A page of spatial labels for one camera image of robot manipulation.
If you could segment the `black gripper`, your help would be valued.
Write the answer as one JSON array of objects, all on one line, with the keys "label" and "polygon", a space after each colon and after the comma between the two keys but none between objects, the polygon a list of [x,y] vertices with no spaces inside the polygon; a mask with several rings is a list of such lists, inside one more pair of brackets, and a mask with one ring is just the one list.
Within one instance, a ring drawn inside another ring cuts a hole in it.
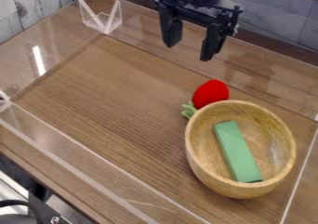
[{"label": "black gripper", "polygon": [[[170,5],[184,8],[190,12],[215,19],[224,15],[228,18],[228,34],[235,35],[239,28],[239,14],[241,7],[231,0],[160,0]],[[158,5],[158,19],[161,37],[166,47],[173,47],[182,38],[182,22],[176,15],[173,7],[164,4]],[[220,24],[211,23],[205,29],[202,39],[200,60],[209,61],[215,54],[220,52],[225,39],[225,31]]]}]

